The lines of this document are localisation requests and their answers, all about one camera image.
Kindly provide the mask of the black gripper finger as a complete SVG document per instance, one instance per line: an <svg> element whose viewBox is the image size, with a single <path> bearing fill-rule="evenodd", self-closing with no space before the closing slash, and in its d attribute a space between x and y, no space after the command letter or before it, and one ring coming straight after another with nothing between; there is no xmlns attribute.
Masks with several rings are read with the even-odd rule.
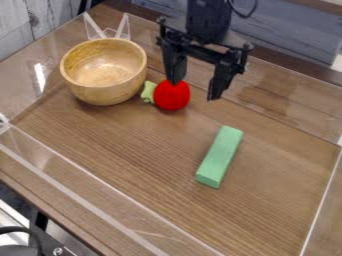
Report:
<svg viewBox="0 0 342 256"><path fill-rule="evenodd" d="M237 75L237 63L222 60L216 66L214 76L210 80L208 100L217 100L222 97L225 90L230 87Z"/></svg>
<svg viewBox="0 0 342 256"><path fill-rule="evenodd" d="M184 49L166 41L162 42L162 52L168 80L177 85L186 76L188 57Z"/></svg>

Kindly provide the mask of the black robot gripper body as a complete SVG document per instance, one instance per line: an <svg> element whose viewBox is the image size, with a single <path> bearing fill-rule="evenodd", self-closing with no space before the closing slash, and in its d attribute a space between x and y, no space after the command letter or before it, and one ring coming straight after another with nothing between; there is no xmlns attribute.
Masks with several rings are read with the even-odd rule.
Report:
<svg viewBox="0 0 342 256"><path fill-rule="evenodd" d="M170 42L192 56L210 64L222 60L237 63L237 73L245 72L253 44L230 29L232 17L237 14L246 19L254 10L242 13L234 0L188 0L186 13L178 17L161 16L158 19L158 45Z"/></svg>

